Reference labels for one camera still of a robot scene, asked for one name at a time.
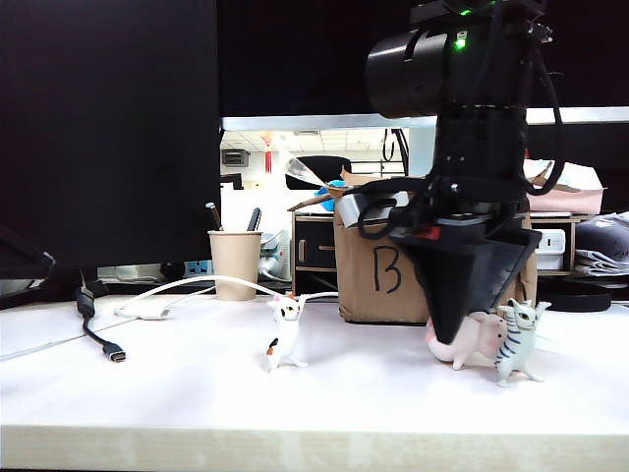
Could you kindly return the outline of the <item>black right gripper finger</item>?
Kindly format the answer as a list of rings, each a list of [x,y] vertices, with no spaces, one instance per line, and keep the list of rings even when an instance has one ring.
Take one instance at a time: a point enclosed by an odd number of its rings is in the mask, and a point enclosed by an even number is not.
[[[494,240],[473,244],[471,311],[487,312],[492,308],[536,247],[534,240],[526,245]]]
[[[392,240],[414,264],[437,339],[451,343],[470,313],[473,275],[488,261],[488,243],[448,243],[418,237],[392,237]]]

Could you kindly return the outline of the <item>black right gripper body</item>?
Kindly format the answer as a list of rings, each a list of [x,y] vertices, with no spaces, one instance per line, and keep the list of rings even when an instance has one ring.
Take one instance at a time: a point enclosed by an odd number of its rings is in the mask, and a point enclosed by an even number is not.
[[[433,162],[391,230],[399,246],[535,246],[522,226],[526,110],[479,107],[437,117]]]

